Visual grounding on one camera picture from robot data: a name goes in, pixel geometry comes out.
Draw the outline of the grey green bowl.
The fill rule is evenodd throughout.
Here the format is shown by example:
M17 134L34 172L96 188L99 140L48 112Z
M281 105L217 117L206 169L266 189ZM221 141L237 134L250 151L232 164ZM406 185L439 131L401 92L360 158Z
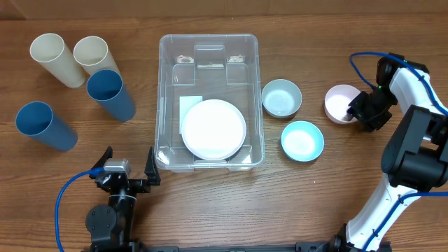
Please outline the grey green bowl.
M302 93L290 80L271 80L262 89L262 105L275 118L289 118L301 107Z

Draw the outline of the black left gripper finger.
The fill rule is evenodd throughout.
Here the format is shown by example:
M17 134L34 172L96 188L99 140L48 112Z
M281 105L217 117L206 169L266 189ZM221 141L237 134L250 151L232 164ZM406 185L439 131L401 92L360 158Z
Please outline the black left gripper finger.
M109 146L104 154L98 159L98 161L91 168L89 177L95 179L99 173L99 169L104 169L104 165L109 158L113 157L113 149Z
M144 169L145 175L147 175L147 184L150 186L159 186L161 183L160 174L155 161L155 154L153 147L150 147L148 152L148 158Z

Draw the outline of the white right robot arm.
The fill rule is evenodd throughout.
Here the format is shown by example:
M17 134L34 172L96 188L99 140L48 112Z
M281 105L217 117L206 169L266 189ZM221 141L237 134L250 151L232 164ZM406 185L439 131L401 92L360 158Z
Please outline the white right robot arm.
M376 84L348 105L346 119L379 130L398 105L403 118L381 157L382 177L367 203L320 251L390 251L382 239L406 208L447 182L447 108L430 84L424 64L376 52Z

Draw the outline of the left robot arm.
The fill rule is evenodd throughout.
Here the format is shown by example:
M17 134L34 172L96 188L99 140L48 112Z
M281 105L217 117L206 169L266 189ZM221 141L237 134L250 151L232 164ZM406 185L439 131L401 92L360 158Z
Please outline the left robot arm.
M97 187L109 194L107 204L93 207L85 225L91 235L91 251L146 251L140 239L132 238L137 195L149 193L161 178L152 148L149 149L144 174L146 178L130 178L131 167L126 159L114 159L108 147L90 170Z

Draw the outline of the pink plate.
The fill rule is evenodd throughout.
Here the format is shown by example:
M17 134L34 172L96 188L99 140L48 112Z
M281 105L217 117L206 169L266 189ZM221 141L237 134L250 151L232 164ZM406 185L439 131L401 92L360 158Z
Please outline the pink plate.
M234 155L246 138L246 121L233 104L208 99L184 116L181 136L187 149L203 160L224 160Z

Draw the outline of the pink bowl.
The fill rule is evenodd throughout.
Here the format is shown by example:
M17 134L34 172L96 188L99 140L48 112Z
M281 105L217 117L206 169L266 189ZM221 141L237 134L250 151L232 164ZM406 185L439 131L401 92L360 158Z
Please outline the pink bowl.
M357 119L347 114L349 103L361 93L357 88L342 84L327 91L324 99L325 114L331 121L338 124L355 123Z

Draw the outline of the light blue bowl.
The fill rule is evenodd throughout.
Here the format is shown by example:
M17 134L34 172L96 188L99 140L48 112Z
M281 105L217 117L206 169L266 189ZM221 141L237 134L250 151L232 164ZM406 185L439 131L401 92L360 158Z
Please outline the light blue bowl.
M311 162L322 154L324 146L321 130L311 122L292 122L281 133L282 150L294 161Z

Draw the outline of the clear plastic storage bin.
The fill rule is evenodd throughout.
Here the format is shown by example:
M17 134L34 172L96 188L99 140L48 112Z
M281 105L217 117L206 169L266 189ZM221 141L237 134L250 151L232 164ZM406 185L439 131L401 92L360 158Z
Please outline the clear plastic storage bin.
M160 169L248 171L265 159L258 40L252 34L168 34L160 39L155 161ZM206 161L192 154L179 133L179 97L202 96L236 106L247 126L231 157Z

